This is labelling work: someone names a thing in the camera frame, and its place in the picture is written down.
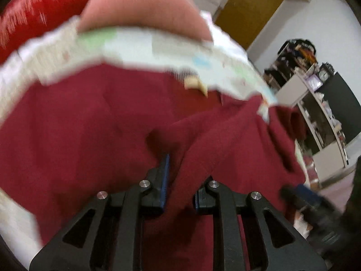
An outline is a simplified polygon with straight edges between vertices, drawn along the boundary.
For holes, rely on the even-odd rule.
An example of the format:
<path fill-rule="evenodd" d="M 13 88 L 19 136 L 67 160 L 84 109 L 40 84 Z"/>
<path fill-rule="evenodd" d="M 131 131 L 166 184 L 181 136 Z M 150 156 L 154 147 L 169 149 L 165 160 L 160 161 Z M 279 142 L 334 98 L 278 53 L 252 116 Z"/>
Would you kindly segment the dark red sweater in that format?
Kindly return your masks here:
<path fill-rule="evenodd" d="M 280 188 L 305 181 L 300 114 L 271 106 L 265 121 L 262 102 L 106 64 L 34 83 L 1 127 L 1 188 L 35 215 L 47 243 L 99 191 L 127 190 L 169 154 L 166 209 L 145 225 L 143 268 L 211 270 L 212 219 L 192 207 L 207 178 L 261 192 L 282 213 Z"/>

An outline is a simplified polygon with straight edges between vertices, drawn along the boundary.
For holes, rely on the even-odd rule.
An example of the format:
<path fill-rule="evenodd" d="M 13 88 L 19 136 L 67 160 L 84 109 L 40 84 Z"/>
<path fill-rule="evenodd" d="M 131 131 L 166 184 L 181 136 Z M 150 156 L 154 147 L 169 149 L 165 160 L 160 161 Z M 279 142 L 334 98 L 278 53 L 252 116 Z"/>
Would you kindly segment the white shelf unit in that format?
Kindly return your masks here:
<path fill-rule="evenodd" d="M 299 75 L 292 76 L 276 93 L 282 105 L 297 108 L 306 123 L 307 137 L 301 150 L 311 159 L 311 167 L 321 186 L 335 182 L 349 165 L 345 146 L 337 128 L 311 86 Z"/>

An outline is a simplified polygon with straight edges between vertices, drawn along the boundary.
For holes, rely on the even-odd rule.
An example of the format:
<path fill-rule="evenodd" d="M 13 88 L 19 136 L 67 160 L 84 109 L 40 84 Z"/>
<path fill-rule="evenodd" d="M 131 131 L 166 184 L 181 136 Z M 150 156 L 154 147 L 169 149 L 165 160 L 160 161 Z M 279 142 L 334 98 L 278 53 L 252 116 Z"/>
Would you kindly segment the black table clock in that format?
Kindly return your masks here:
<path fill-rule="evenodd" d="M 318 77 L 323 83 L 325 83 L 328 79 L 333 77 L 334 74 L 335 74 L 335 69 L 330 63 L 325 62 L 321 64 L 319 68 Z"/>

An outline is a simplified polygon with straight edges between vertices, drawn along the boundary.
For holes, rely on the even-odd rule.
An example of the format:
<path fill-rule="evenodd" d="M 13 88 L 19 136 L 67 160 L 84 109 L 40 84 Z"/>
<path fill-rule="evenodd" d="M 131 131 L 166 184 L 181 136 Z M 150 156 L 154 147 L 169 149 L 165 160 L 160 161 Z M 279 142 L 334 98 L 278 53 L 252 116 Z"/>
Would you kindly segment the cluttered shoe rack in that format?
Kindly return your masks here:
<path fill-rule="evenodd" d="M 276 60 L 264 69 L 262 77 L 277 93 L 294 75 L 307 79 L 318 70 L 316 48 L 311 41 L 290 39 L 279 49 Z"/>

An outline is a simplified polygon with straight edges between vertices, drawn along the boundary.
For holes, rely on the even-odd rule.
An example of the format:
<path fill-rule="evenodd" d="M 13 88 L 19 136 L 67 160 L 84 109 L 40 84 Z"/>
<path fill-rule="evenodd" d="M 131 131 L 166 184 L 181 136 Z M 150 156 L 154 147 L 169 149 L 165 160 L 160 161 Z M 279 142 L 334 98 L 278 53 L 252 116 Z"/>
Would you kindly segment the heart patterned bedspread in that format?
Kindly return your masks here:
<path fill-rule="evenodd" d="M 77 16 L 60 27 L 21 44 L 1 65 L 1 117 L 34 82 L 53 84 L 72 71 L 101 62 L 121 67 L 173 71 L 178 79 L 194 71 L 209 91 L 239 100 L 260 93 L 258 113 L 278 102 L 249 61 L 246 51 L 213 23 L 211 42 L 199 43 L 164 31 L 137 27 L 109 27 L 79 34 Z"/>

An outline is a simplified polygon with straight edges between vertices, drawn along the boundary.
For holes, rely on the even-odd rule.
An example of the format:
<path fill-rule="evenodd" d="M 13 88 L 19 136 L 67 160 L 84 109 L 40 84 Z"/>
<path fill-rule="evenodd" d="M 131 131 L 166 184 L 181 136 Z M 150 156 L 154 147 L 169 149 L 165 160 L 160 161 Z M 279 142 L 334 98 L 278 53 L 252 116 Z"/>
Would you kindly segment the brown wooden door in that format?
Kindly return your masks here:
<path fill-rule="evenodd" d="M 228 0 L 215 24 L 248 49 L 284 0 Z"/>

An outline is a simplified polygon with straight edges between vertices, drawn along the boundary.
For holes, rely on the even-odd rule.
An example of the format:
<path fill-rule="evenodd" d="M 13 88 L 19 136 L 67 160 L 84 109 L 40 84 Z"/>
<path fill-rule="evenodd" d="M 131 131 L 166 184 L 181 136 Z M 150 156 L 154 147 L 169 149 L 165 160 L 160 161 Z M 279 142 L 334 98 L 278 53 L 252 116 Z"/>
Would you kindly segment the red floral quilt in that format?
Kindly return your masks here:
<path fill-rule="evenodd" d="M 1 63 L 22 44 L 52 31 L 89 0 L 11 0 L 1 13 Z"/>

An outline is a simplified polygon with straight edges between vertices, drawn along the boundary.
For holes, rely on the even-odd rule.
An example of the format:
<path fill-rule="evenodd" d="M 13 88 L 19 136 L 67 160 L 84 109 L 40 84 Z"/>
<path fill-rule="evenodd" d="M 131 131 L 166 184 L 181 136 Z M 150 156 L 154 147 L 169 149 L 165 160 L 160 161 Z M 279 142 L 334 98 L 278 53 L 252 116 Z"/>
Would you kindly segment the pink corduroy pillow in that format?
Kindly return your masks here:
<path fill-rule="evenodd" d="M 80 15 L 78 31 L 108 26 L 154 28 L 197 41 L 213 41 L 192 0 L 89 0 Z"/>

